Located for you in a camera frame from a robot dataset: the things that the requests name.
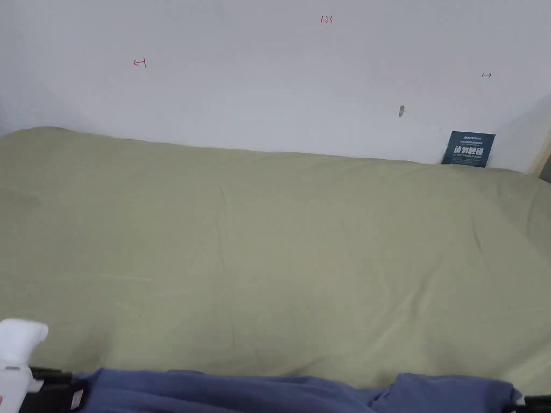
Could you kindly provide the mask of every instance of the white label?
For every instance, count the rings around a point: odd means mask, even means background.
[[[82,400],[82,394],[84,393],[84,390],[79,390],[75,394],[73,394],[73,401],[71,403],[71,410],[76,409],[78,406],[80,406],[80,401]]]

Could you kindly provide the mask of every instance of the red marking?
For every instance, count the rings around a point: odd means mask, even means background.
[[[143,57],[143,60],[142,61],[137,61],[136,59],[134,59],[134,65],[135,66],[139,66],[140,63],[143,63],[143,65],[145,66],[145,68],[147,69],[147,65],[145,63],[145,56]]]

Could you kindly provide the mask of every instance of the green bedsheet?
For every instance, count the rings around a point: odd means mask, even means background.
[[[551,387],[551,185],[506,170],[19,131],[0,281],[36,365]]]

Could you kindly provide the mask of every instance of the dark blue sign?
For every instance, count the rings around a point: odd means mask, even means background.
[[[489,133],[453,131],[442,163],[483,168],[488,162],[494,138],[495,135]]]

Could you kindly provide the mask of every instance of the blue blanket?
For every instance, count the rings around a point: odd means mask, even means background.
[[[221,377],[191,371],[101,369],[88,378],[83,413],[500,413],[520,397],[505,382],[400,374],[394,384],[357,390],[315,377]]]

